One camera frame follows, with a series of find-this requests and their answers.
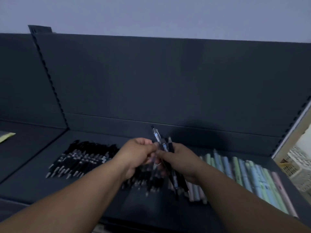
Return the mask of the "yellow paper pad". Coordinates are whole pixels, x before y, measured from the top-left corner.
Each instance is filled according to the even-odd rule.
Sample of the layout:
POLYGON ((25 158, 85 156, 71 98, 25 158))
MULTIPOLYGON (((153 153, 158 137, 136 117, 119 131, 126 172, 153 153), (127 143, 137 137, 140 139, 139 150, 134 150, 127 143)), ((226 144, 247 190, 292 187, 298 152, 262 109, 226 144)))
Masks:
POLYGON ((16 133, 0 131, 0 144, 10 137, 14 136, 16 133))

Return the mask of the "person's left forearm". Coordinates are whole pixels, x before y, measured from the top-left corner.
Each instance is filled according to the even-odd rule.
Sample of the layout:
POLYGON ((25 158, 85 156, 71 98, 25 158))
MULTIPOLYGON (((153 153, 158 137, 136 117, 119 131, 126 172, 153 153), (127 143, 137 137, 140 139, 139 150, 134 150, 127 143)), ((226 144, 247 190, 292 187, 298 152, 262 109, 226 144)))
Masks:
POLYGON ((91 233, 129 173, 113 159, 6 219, 0 233, 91 233))

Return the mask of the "dark metal shelf unit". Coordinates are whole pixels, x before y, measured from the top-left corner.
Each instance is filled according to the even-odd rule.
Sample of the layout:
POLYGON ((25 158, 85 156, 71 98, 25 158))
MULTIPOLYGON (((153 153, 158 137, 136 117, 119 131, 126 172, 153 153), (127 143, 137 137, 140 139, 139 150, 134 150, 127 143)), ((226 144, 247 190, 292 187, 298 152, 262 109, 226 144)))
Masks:
POLYGON ((45 178, 74 140, 162 137, 277 172, 298 218, 311 206, 272 155, 311 102, 311 43, 0 33, 4 219, 71 184, 45 178))

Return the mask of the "person's right forearm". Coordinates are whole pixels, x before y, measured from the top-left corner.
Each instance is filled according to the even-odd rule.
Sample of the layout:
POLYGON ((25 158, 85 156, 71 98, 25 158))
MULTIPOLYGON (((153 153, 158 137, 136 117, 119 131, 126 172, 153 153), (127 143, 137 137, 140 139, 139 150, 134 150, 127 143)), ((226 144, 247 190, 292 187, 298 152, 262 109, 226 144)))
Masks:
POLYGON ((309 227, 206 163, 186 175, 201 186, 230 233, 311 233, 309 227))

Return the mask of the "pile of black pens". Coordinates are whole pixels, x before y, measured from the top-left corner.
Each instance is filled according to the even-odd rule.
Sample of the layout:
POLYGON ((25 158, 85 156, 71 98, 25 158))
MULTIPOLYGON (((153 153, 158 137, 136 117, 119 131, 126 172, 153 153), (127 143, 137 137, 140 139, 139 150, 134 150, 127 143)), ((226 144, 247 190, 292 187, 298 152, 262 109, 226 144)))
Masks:
MULTIPOLYGON (((90 141, 75 140, 49 166, 45 178, 82 178, 93 169, 110 161, 119 151, 116 144, 105 145, 90 141)), ((150 192, 159 192, 164 185, 154 163, 135 168, 134 175, 122 184, 122 189, 145 188, 146 196, 150 192)))

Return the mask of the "person's right hand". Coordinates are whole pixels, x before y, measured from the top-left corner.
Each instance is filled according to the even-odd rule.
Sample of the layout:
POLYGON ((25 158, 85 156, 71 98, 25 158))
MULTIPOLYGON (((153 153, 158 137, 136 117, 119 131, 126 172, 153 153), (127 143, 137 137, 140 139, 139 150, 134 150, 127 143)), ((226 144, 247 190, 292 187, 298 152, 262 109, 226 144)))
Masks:
POLYGON ((173 143, 173 148, 174 170, 182 174, 186 181, 203 186, 206 163, 183 144, 173 143))

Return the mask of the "row of pastel pens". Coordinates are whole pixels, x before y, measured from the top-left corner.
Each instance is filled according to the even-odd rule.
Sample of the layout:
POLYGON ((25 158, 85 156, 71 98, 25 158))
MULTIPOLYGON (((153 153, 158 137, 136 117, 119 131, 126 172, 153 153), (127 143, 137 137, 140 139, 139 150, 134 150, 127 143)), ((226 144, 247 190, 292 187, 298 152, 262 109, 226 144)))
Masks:
MULTIPOLYGON (((216 149, 213 150, 212 155, 207 153, 200 156, 200 159, 275 208, 299 218, 277 172, 272 172, 250 160, 243 160, 236 156, 231 159, 221 156, 216 149)), ((178 195, 183 194, 189 202, 207 204, 208 200, 201 187, 186 182, 177 172, 174 179, 173 183, 169 181, 169 189, 178 195)))

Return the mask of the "person's left hand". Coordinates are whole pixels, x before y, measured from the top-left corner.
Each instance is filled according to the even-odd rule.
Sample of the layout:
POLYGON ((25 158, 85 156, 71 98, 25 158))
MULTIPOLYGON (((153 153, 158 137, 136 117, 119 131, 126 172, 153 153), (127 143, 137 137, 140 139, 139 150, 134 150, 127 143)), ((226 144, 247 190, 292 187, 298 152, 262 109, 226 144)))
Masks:
POLYGON ((131 178, 135 169, 140 166, 136 162, 136 157, 136 138, 134 138, 127 141, 112 159, 123 181, 131 178))

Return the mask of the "white plastic basket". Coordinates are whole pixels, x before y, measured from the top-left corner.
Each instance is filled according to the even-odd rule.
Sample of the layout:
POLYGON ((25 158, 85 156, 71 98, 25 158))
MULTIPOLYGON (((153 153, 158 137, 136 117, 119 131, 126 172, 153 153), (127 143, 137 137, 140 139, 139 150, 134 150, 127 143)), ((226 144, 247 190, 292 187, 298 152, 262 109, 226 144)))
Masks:
POLYGON ((300 192, 311 192, 311 158, 294 146, 278 164, 300 192))

